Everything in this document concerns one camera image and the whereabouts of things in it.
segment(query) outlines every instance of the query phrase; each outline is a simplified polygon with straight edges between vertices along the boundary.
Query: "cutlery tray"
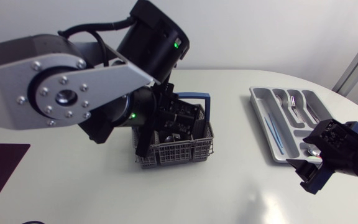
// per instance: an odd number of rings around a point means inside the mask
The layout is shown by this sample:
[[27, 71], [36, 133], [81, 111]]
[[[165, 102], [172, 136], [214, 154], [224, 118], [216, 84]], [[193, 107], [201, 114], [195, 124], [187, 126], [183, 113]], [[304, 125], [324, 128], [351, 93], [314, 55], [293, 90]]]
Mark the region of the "cutlery tray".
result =
[[[302, 140], [309, 136], [319, 121], [333, 119], [317, 94], [313, 90], [296, 88], [251, 87], [249, 90], [252, 106], [264, 130], [273, 160], [287, 162], [286, 159], [304, 159], [315, 164], [321, 163], [320, 158], [308, 152], [308, 148], [313, 145]], [[271, 121], [274, 131], [270, 130]], [[281, 144], [276, 142], [273, 136], [275, 133], [280, 137]]]

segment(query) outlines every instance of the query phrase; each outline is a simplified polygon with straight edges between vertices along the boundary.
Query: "white table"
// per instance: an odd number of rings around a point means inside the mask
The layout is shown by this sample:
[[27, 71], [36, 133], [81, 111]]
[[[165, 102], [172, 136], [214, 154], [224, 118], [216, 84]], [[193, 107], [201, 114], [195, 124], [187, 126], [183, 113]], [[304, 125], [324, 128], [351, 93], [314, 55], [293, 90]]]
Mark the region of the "white table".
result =
[[358, 106], [314, 83], [256, 70], [175, 70], [175, 91], [210, 93], [215, 153], [206, 162], [142, 170], [130, 128], [97, 145], [78, 127], [11, 131], [30, 143], [0, 193], [0, 223], [358, 223], [358, 178], [334, 174], [312, 195], [273, 162], [250, 86], [312, 89], [340, 122]]

